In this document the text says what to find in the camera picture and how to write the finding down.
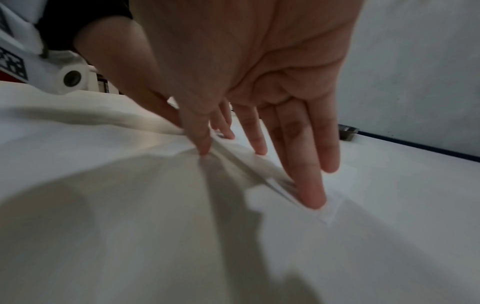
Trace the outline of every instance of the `palm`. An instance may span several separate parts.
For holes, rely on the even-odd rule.
[[[209,114],[227,96],[253,148],[265,154],[261,116],[302,201],[318,208],[321,170],[340,165],[335,83],[361,3],[150,0],[141,15],[199,149],[208,149]]]

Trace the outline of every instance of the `white table surface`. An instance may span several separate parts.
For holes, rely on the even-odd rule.
[[[364,136],[341,157],[326,224],[124,96],[0,83],[0,298],[480,302],[480,164]]]

